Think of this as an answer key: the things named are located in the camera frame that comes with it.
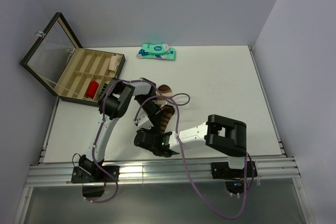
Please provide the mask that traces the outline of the brown striped sock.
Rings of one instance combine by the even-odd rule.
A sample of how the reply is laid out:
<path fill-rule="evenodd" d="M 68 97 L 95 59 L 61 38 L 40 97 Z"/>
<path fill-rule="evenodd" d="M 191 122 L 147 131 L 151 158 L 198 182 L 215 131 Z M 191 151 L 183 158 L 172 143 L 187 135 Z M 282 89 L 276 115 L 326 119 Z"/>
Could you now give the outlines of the brown striped sock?
<path fill-rule="evenodd" d="M 168 85 L 162 84 L 158 87 L 158 90 L 159 91 L 156 93 L 157 95 L 162 94 L 167 97 L 172 96 L 172 90 Z M 163 98 L 157 98 L 155 103 L 160 106 L 161 111 L 163 112 L 160 119 L 160 133 L 165 133 L 167 125 L 175 113 L 175 109 Z"/>

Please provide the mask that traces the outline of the black white striped sock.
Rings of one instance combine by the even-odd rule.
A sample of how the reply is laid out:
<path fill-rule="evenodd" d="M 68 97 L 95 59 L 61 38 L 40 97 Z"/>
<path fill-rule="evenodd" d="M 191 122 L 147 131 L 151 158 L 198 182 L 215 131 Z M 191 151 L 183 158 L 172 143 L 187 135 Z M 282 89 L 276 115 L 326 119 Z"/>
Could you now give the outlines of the black white striped sock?
<path fill-rule="evenodd" d="M 105 91 L 105 89 L 106 89 L 107 86 L 108 86 L 108 83 L 105 83 L 105 84 L 102 86 L 99 96 L 101 96 L 101 95 L 104 93 L 104 91 Z"/>

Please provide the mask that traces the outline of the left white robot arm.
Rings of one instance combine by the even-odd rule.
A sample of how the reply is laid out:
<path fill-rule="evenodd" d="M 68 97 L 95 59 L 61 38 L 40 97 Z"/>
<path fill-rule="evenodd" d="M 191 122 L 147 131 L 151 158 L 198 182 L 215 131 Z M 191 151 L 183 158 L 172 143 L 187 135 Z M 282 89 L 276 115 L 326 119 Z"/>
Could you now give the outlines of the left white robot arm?
<path fill-rule="evenodd" d="M 102 170 L 107 143 L 111 133 L 128 110 L 131 100 L 135 100 L 149 121 L 146 126 L 136 116 L 134 123 L 139 129 L 136 132 L 134 145 L 150 151 L 155 156 L 171 157 L 169 147 L 170 133 L 163 128 L 167 112 L 154 102 L 156 84 L 145 78 L 127 82 L 113 78 L 101 91 L 99 96 L 99 113 L 102 115 L 98 123 L 98 133 L 88 150 L 80 156 L 78 166 L 74 167 L 72 183 L 102 182 L 107 175 Z"/>

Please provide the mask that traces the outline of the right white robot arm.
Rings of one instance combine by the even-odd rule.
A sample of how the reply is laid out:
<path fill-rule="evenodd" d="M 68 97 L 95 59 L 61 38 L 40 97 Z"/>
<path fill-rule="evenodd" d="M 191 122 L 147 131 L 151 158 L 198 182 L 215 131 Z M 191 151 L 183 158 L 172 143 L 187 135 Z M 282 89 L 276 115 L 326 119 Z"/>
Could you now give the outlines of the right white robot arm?
<path fill-rule="evenodd" d="M 201 125 L 180 132 L 160 133 L 153 127 L 141 128 L 136 132 L 134 145 L 165 158 L 207 146 L 228 157 L 226 162 L 211 163 L 213 179 L 252 179 L 258 173 L 247 153 L 246 130 L 244 122 L 213 114 Z"/>

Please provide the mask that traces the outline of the mint green folded socks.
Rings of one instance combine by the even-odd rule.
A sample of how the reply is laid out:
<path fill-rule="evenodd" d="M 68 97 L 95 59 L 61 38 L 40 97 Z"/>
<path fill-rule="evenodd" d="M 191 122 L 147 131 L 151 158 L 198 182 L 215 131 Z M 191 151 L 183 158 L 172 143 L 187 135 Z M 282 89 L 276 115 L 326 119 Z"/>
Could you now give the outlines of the mint green folded socks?
<path fill-rule="evenodd" d="M 143 44 L 138 59 L 175 60 L 175 49 L 168 44 Z"/>

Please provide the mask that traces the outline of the beige rolled sock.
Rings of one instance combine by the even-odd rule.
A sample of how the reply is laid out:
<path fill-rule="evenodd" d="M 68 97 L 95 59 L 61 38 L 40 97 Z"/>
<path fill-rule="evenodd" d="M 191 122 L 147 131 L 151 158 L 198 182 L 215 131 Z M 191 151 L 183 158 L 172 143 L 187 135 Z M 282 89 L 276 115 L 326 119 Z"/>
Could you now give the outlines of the beige rolled sock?
<path fill-rule="evenodd" d="M 112 55 L 109 63 L 109 71 L 114 71 L 116 72 L 118 66 L 119 66 L 119 55 Z"/>

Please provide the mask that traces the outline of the red rolled sock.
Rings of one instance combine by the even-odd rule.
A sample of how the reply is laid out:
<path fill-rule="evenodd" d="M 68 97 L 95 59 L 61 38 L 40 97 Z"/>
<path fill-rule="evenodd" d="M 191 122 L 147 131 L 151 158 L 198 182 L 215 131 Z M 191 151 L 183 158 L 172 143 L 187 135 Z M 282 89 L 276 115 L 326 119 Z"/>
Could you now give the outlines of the red rolled sock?
<path fill-rule="evenodd" d="M 91 99 L 94 99 L 97 89 L 99 87 L 99 83 L 96 81 L 91 81 L 87 87 L 87 90 L 85 92 L 85 96 Z"/>

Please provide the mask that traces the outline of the black compartment box with lid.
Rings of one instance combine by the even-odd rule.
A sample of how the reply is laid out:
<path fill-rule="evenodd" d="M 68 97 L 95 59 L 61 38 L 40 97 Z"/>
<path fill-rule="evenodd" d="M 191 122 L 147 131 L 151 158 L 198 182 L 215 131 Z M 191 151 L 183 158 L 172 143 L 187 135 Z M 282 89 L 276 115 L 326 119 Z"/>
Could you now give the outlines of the black compartment box with lid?
<path fill-rule="evenodd" d="M 97 106 L 102 86 L 122 72 L 124 54 L 85 49 L 61 12 L 36 36 L 20 65 L 63 101 Z M 114 54 L 120 57 L 116 72 L 108 69 Z M 94 99 L 85 96 L 91 81 L 99 83 Z"/>

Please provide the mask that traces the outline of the aluminium mounting rail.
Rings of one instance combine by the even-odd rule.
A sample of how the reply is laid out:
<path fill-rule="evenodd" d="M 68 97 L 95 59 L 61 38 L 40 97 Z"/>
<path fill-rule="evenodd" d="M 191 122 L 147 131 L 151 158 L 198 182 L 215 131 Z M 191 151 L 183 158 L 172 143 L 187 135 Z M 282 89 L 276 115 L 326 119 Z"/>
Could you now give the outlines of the aluminium mounting rail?
<path fill-rule="evenodd" d="M 214 169 L 211 164 L 224 162 L 221 158 L 192 158 L 187 160 L 191 177 L 196 182 L 210 182 Z M 306 192 L 301 182 L 300 172 L 293 157 L 284 155 L 276 157 L 253 157 L 257 176 L 255 184 L 259 185 L 262 179 L 285 179 L 293 181 L 296 195 L 305 223 L 315 223 Z M 106 162 L 106 166 L 119 167 L 119 184 L 161 184 L 187 182 L 187 175 L 180 159 L 156 159 L 151 161 L 117 161 Z M 26 217 L 30 198 L 35 187 L 71 186 L 71 163 L 46 164 L 40 163 L 31 166 L 15 216 L 15 223 L 23 223 Z"/>

